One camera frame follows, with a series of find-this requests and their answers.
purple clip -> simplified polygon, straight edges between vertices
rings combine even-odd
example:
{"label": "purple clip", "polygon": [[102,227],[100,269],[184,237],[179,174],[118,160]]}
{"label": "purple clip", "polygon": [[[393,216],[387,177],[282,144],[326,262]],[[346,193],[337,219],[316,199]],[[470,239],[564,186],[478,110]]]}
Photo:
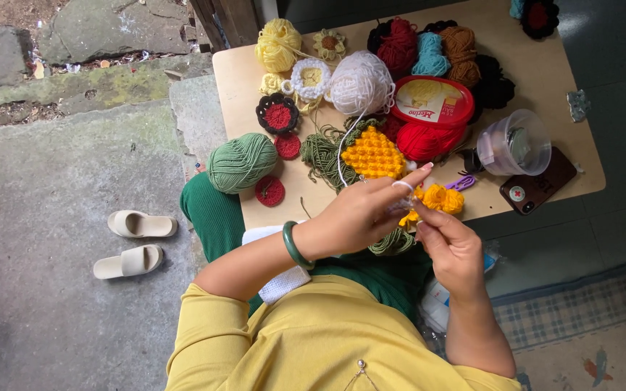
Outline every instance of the purple clip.
{"label": "purple clip", "polygon": [[472,175],[465,175],[464,177],[460,178],[456,182],[451,182],[447,184],[446,189],[463,191],[467,189],[468,187],[471,187],[474,184],[475,184],[475,177],[473,177]]}

green jade bangle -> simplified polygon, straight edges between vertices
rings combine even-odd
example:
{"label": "green jade bangle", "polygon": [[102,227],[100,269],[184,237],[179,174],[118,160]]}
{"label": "green jade bangle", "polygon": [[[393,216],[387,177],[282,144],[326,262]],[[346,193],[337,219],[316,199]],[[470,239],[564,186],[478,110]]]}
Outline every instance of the green jade bangle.
{"label": "green jade bangle", "polygon": [[298,224],[296,221],[287,221],[284,223],[284,229],[282,229],[282,236],[284,237],[284,245],[287,247],[287,251],[289,251],[289,256],[293,259],[299,266],[306,270],[312,270],[315,267],[315,261],[310,262],[306,260],[303,255],[299,252],[296,245],[293,243],[293,237],[291,236],[291,228]]}

white slide sandal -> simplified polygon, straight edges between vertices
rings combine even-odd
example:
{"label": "white slide sandal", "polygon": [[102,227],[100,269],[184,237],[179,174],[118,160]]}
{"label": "white slide sandal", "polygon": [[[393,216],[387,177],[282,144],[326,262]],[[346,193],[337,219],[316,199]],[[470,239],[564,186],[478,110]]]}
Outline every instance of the white slide sandal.
{"label": "white slide sandal", "polygon": [[108,227],[124,237],[165,237],[175,234],[178,222],[169,216],[149,216],[136,210],[121,210],[108,217]]}
{"label": "white slide sandal", "polygon": [[158,245],[146,244],[96,262],[93,265],[93,275],[100,280],[138,276],[154,270],[162,260],[163,250]]}

phone case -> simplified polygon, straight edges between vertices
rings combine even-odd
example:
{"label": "phone case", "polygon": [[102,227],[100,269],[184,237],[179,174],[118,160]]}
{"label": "phone case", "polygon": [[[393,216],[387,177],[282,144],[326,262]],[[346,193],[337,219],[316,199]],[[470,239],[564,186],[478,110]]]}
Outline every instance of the phone case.
{"label": "phone case", "polygon": [[576,167],[557,147],[547,169],[540,175],[514,175],[501,185],[501,196],[519,214],[526,216],[564,187],[577,174]]}

white towel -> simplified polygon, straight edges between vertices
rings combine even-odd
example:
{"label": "white towel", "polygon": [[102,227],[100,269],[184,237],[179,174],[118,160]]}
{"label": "white towel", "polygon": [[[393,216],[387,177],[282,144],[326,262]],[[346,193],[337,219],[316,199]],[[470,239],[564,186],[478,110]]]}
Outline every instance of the white towel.
{"label": "white towel", "polygon": [[[284,229],[284,226],[252,228],[243,233],[243,244],[248,244],[257,239],[281,232],[282,229]],[[288,294],[310,280],[311,276],[308,275],[306,269],[301,266],[294,266],[274,277],[270,282],[267,282],[258,293],[262,301],[264,301],[267,306],[271,306],[285,294]]]}

